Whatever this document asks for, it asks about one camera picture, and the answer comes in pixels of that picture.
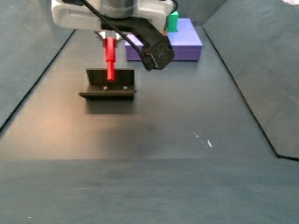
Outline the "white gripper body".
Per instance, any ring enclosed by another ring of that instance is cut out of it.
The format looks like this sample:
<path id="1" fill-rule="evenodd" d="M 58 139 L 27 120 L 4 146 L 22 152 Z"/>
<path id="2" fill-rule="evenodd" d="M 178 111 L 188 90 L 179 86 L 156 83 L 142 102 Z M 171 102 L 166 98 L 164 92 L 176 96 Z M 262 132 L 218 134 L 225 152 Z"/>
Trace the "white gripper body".
<path id="1" fill-rule="evenodd" d="M 87 0 L 99 11 L 102 0 Z M 166 19 L 174 11 L 172 0 L 136 0 L 138 4 L 131 17 L 146 18 L 160 32 Z M 96 15 L 80 0 L 51 0 L 51 14 L 56 25 L 64 28 L 100 31 Z"/>

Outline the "robot arm wrist link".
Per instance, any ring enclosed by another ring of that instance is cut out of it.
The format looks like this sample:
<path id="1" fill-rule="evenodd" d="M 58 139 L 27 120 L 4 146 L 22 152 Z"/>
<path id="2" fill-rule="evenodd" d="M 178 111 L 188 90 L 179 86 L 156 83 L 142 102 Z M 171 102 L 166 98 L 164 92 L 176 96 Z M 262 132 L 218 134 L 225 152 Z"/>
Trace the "robot arm wrist link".
<path id="1" fill-rule="evenodd" d="M 102 0 L 99 13 L 108 18 L 130 18 L 136 4 L 136 0 Z"/>

